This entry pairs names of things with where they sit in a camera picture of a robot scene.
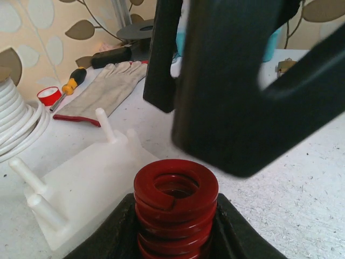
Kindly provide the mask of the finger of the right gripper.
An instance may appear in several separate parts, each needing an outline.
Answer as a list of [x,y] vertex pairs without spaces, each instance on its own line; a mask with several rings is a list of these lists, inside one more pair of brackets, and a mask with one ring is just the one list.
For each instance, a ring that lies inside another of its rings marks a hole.
[[157,1],[150,56],[143,99],[164,113],[174,110],[176,79],[171,76],[171,63],[176,53],[176,34],[182,1]]
[[344,27],[266,88],[259,71],[283,1],[191,1],[172,141],[241,178],[344,112]]

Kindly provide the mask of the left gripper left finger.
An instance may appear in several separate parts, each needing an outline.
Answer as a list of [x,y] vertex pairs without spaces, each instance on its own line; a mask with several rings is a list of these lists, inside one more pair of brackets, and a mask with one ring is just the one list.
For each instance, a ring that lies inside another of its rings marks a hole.
[[134,194],[127,194],[100,227],[64,259],[140,258]]

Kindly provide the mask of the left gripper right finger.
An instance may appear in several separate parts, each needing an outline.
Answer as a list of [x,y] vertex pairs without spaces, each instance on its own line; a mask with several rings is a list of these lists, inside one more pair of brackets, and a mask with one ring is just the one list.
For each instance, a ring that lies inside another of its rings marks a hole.
[[287,258],[256,232],[224,194],[217,198],[209,257]]

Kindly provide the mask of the large red spring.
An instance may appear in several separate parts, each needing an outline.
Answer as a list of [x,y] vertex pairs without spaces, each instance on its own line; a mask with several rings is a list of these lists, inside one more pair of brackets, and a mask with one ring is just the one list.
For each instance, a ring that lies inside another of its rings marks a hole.
[[134,179],[137,242],[142,258],[208,258],[218,181],[189,160],[166,159]]

